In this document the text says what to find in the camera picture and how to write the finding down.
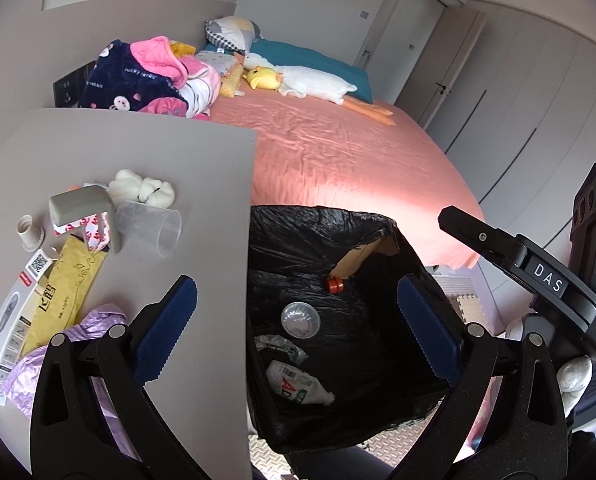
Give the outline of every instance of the orange bed sheet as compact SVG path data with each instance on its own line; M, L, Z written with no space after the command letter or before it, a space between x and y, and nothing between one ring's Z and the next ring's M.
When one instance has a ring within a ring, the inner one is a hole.
M269 90L220 97L211 120L258 133L253 205L327 206L388 216L425 266L473 267L478 254L440 231L449 205L483 219L464 180L403 111L383 126L342 106Z

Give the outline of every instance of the open door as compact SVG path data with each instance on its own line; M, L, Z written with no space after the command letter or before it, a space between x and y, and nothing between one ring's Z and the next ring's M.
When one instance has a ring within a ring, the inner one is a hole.
M447 7L396 100L426 129L472 53L487 15L469 7Z

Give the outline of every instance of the clear plastic cup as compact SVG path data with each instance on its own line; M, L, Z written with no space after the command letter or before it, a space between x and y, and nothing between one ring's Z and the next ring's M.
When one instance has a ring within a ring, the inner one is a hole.
M287 333L298 339L309 339L320 330L318 311L302 301L296 301L284 307L281 321Z
M140 202L120 204L115 222L124 236L150 247L163 258L174 250L182 231L180 211Z

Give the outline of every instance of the blue gripper pad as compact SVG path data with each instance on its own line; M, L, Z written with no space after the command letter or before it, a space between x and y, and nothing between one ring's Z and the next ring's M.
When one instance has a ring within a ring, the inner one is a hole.
M431 370L450 386L460 379L460 348L433 307L409 278L398 283L398 307L414 333Z
M140 386L158 379L171 351L195 311L198 290L191 278L179 283L159 304L153 324L137 345L133 357L133 377Z

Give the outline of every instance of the gray tabletop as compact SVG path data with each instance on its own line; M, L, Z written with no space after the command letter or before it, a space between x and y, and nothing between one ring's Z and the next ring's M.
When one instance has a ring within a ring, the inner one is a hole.
M109 254L84 304L115 303L132 319L161 300L181 274L198 306L157 381L146 390L187 451L213 480L248 478L245 298L251 130L140 113L45 109L22 117L0 148L0 305L30 254L18 219L40 215L49 197L129 168L167 180L183 217L174 252L161 259L130 240ZM61 241L47 235L45 246ZM29 467L29 421L0 406L0 436Z

